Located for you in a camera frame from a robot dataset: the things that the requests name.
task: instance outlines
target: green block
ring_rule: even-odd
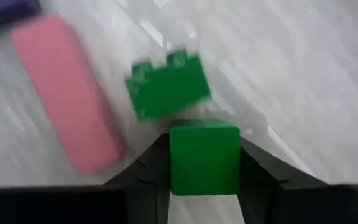
[[[186,50],[168,54],[160,68],[148,61],[134,65],[126,86],[139,121],[172,115],[211,95],[200,58]]]
[[[225,121],[187,121],[170,130],[171,191],[229,195],[240,187],[240,131]]]

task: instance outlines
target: green lego brick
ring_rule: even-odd
[[[229,195],[240,187],[240,131],[225,121],[186,121],[170,130],[171,191]]]
[[[139,121],[170,116],[211,96],[200,58],[185,50],[169,53],[163,67],[134,65],[126,86]]]

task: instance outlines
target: pink block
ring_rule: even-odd
[[[11,37],[73,167],[91,172],[118,159],[109,106],[68,25],[51,15],[14,29]]]

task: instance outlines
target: toy block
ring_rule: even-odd
[[[43,17],[13,30],[12,40],[73,167],[91,172],[119,159],[110,108],[68,25]]]
[[[229,195],[240,187],[240,131],[220,120],[190,120],[170,130],[175,195]]]
[[[170,116],[211,95],[200,58],[186,50],[169,53],[163,67],[134,65],[126,86],[138,121]]]
[[[0,25],[38,14],[37,0],[0,0]]]

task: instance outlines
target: marble countertop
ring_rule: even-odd
[[[222,118],[266,151],[329,183],[358,182],[358,1],[42,1],[77,31],[128,142],[123,160],[91,175],[70,166],[0,28],[0,186],[100,184],[162,132],[135,120],[131,63],[164,63],[185,45],[203,60],[213,100],[179,118]],[[235,197],[172,197],[169,223],[243,223]]]

